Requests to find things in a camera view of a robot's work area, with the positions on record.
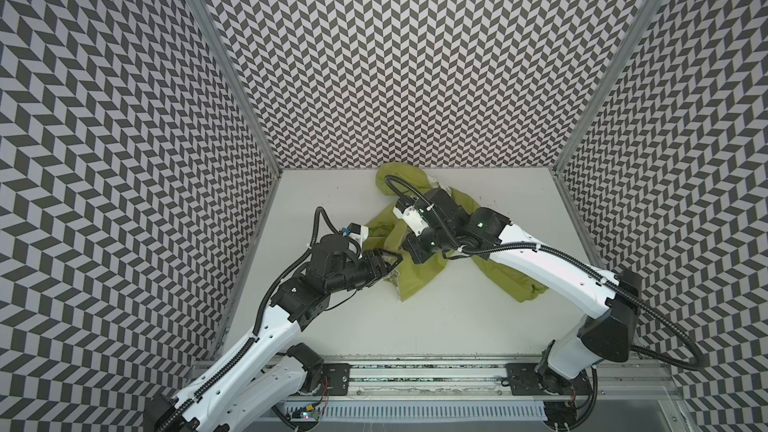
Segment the black and white wall panel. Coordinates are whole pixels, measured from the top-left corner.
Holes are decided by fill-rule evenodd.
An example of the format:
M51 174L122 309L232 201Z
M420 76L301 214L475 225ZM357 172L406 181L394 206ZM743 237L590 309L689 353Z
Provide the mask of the black and white wall panel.
M138 425L273 177L184 0L0 0L0 39L0 429Z
M642 0L205 0L285 168L550 166Z
M674 371L704 430L768 430L767 10L666 0L564 174L609 266L707 352Z

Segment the chevron pattern wallpaper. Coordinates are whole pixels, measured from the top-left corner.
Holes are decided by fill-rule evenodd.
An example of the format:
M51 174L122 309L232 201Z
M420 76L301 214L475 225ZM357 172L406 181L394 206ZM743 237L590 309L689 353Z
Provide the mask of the chevron pattern wallpaper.
M708 353L674 370L703 430L768 430L767 10L666 0L565 174L610 266Z
M0 0L0 430L138 425L222 319L272 178L185 7Z
M642 0L206 0L285 168L549 166Z

